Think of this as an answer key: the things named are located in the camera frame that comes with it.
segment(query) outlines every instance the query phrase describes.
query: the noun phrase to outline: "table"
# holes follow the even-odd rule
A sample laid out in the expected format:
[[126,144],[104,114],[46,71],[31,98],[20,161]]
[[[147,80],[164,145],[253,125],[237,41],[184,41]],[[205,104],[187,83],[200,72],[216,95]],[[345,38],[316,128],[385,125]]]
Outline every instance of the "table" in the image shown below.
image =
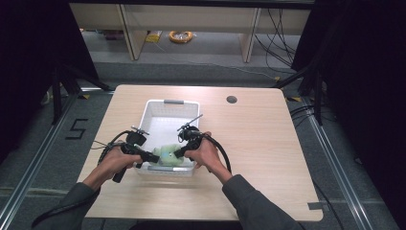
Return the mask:
[[[227,97],[235,96],[236,103]],[[199,129],[209,130],[227,151],[234,174],[296,220],[317,221],[322,210],[301,146],[279,89],[120,85],[106,110],[95,140],[108,143],[118,133],[140,124],[150,99],[200,103]],[[79,176],[97,165],[101,151],[91,149]],[[89,218],[237,220],[221,183],[206,169],[189,178],[150,179],[127,170],[122,182],[107,181],[89,210]]]

